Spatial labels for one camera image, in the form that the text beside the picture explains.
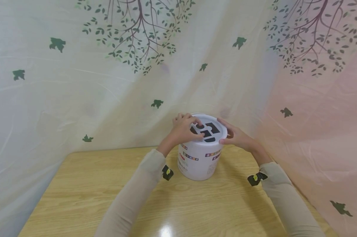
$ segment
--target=person's right hand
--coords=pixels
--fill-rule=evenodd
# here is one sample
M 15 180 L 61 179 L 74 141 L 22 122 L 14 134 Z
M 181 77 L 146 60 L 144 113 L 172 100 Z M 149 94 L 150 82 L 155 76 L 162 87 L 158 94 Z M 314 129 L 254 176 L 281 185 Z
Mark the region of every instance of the person's right hand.
M 227 138 L 219 140 L 219 143 L 222 145 L 236 145 L 248 152 L 253 152 L 258 149 L 259 143 L 245 134 L 240 128 L 229 124 L 223 118 L 218 118 L 217 120 L 227 128 L 228 133 Z

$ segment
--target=fabric backdrop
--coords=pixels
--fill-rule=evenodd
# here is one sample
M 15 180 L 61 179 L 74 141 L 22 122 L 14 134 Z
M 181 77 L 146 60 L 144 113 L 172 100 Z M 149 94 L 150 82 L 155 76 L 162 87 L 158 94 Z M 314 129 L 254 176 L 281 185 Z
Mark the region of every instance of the fabric backdrop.
M 0 236 L 71 152 L 157 145 L 178 112 L 254 130 L 271 2 L 128 1 L 0 0 Z
M 0 0 L 0 237 L 67 154 L 157 145 L 178 112 L 257 130 L 357 236 L 357 0 Z
M 279 3 L 258 138 L 340 236 L 357 237 L 357 0 Z

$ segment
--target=sleeve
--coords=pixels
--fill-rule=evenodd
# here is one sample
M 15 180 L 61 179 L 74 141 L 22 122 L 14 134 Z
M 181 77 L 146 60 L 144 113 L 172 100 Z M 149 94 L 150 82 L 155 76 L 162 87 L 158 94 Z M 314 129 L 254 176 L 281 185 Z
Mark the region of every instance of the sleeve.
M 114 199 L 99 224 L 95 237 L 128 236 L 139 210 L 161 179 L 165 165 L 163 154 L 153 149 L 149 152 Z
M 268 176 L 261 181 L 263 190 L 271 199 L 288 235 L 324 237 L 325 234 L 280 165 L 275 162 L 263 164 L 260 172 Z

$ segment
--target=wooden table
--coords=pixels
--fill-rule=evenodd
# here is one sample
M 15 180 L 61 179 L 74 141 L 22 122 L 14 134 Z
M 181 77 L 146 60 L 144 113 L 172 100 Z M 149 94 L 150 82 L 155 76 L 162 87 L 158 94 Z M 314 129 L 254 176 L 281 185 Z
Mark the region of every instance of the wooden table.
M 118 192 L 151 147 L 77 152 L 66 157 L 19 237 L 91 237 Z M 214 175 L 205 181 L 184 177 L 175 148 L 167 157 L 174 171 L 144 205 L 131 236 L 286 236 L 271 200 L 249 175 L 258 166 L 234 146 L 222 151 Z M 337 236 L 307 202 L 327 236 Z

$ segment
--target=container lid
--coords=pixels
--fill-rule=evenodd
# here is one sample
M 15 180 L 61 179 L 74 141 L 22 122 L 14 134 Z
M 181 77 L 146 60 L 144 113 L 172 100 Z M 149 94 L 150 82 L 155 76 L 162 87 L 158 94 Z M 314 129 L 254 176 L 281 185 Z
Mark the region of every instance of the container lid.
M 190 128 L 191 132 L 194 134 L 204 134 L 202 141 L 193 142 L 202 143 L 203 145 L 211 145 L 218 143 L 220 139 L 227 137 L 227 128 L 218 122 L 216 118 L 200 113 L 193 113 L 192 115 L 201 120 L 202 126 L 192 124 Z

